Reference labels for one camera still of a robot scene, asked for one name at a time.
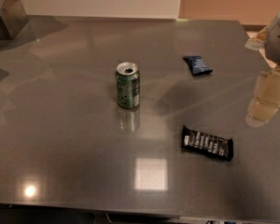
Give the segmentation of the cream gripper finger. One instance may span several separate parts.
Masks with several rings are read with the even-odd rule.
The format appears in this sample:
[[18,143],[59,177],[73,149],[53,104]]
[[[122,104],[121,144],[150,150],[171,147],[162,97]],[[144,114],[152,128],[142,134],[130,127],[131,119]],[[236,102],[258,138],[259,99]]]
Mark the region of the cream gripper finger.
[[246,41],[245,47],[252,50],[264,50],[267,34],[268,27],[264,27]]

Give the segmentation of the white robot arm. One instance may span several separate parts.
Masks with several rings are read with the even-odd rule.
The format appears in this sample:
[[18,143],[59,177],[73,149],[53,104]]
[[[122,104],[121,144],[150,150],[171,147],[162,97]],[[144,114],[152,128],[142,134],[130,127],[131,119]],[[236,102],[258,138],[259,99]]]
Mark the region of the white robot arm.
[[248,39],[245,47],[252,50],[262,49],[266,59],[280,64],[280,11],[269,25]]

